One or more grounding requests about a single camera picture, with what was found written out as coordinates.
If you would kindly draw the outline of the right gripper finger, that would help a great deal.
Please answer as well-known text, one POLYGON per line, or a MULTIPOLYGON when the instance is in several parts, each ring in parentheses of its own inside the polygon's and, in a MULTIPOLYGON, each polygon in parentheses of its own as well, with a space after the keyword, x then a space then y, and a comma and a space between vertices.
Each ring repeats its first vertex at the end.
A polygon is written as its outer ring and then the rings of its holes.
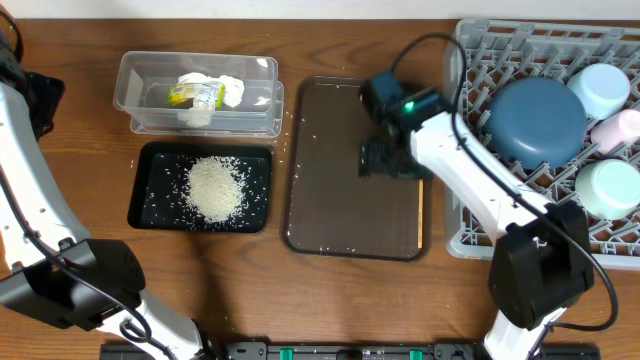
POLYGON ((431 181, 433 174, 426 167, 418 163, 401 163, 392 171, 392 175, 405 180, 431 181))
POLYGON ((373 174, 390 175, 393 164, 392 151, 381 139, 371 138, 361 146, 358 169, 360 177, 370 177, 373 174))

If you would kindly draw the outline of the wooden chopstick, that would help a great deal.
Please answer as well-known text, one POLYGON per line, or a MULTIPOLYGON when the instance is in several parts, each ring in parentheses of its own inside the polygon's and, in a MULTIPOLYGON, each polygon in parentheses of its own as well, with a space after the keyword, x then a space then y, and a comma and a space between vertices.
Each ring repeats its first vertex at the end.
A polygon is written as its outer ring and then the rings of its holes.
POLYGON ((423 248, 424 180, 418 182, 417 248, 423 248))

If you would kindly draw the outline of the dark blue plate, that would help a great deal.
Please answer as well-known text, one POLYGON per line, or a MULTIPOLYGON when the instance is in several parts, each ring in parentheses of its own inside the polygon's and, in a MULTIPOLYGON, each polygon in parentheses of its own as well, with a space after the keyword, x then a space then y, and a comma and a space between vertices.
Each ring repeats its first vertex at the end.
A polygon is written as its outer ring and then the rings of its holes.
POLYGON ((516 80, 499 90, 489 106, 484 132, 507 163, 533 170, 561 167, 581 150, 587 134, 585 109, 564 84, 547 78, 516 80))

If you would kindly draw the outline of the pile of white rice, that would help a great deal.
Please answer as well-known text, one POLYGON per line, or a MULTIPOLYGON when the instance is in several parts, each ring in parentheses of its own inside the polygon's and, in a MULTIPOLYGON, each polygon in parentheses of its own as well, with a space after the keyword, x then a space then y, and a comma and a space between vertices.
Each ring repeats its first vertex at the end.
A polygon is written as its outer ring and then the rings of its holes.
POLYGON ((157 154, 143 187, 142 228, 257 233, 266 222, 270 161, 157 154))

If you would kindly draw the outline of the yellow snack wrapper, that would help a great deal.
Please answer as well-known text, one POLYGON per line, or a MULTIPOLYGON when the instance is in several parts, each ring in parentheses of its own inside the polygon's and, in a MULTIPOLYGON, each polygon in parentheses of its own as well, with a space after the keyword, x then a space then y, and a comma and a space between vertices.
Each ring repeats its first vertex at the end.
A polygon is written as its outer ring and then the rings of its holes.
POLYGON ((225 92, 226 86, 220 82, 177 84, 169 90, 168 103, 177 106, 191 101, 193 108, 217 110, 225 92))

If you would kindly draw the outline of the white napkin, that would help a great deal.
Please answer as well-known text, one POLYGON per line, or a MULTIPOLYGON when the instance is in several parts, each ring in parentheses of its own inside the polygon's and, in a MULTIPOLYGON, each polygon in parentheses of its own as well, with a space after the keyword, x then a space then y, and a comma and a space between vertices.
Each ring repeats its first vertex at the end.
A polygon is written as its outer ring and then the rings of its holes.
POLYGON ((215 112, 217 112, 218 110, 222 110, 224 107, 235 108, 241 103, 245 89, 244 82, 240 79, 228 75, 221 75, 220 77, 215 78, 203 73, 191 72, 182 75, 178 79, 177 84, 211 82, 220 82, 226 86, 226 92, 222 105, 217 110, 193 108, 191 101, 177 106, 171 105, 174 107, 185 108, 184 112, 180 112, 178 114, 178 119, 184 122, 187 126, 193 128, 208 126, 211 123, 212 116, 215 112))

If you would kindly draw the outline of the green bowl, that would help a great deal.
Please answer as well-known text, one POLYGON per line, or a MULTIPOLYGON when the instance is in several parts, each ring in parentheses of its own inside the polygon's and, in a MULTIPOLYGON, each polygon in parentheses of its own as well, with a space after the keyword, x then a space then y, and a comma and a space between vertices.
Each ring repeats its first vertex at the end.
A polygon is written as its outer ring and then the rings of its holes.
POLYGON ((639 205, 639 170, 617 159, 587 165, 576 177, 575 192, 590 214, 622 219, 639 205))

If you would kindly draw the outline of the pink cup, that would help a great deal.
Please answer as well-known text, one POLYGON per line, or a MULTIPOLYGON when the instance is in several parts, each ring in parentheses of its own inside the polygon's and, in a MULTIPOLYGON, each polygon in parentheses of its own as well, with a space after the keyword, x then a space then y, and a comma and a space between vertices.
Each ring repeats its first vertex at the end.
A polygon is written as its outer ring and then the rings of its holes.
POLYGON ((621 144, 635 143, 639 139, 639 128, 639 111, 626 109, 597 125, 590 138, 600 153, 607 154, 621 144))

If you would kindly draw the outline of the light blue bowl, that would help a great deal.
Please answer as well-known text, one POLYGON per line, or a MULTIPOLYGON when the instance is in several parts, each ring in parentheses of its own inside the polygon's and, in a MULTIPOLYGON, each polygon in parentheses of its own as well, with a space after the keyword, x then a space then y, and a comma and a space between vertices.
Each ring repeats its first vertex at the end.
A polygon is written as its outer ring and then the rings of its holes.
POLYGON ((567 86, 581 101, 587 117, 597 120, 618 113, 631 91, 623 71, 604 63, 584 68, 568 80, 567 86))

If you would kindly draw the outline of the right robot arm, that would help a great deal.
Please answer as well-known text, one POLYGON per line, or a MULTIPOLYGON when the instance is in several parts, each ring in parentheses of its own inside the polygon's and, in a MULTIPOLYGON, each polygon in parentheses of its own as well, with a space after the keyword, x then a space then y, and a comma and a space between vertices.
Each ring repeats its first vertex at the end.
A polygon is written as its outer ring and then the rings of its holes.
POLYGON ((362 84, 359 100, 377 127, 361 147, 360 176, 439 177, 494 246, 489 290, 499 312, 486 353, 539 355, 552 322, 594 283, 581 209, 556 205, 511 174, 436 90, 411 94, 385 71, 362 84))

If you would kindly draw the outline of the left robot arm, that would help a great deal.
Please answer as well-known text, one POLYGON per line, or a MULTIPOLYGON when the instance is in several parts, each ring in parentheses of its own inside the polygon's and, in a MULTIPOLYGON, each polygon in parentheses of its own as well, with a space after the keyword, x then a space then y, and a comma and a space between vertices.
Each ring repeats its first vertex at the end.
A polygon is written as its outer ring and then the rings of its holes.
POLYGON ((146 288, 120 240, 96 239, 73 213, 38 141, 53 129, 62 80, 21 66, 20 35, 1 37, 1 238, 4 307, 59 329, 118 336, 153 359, 213 359, 199 326, 146 288))

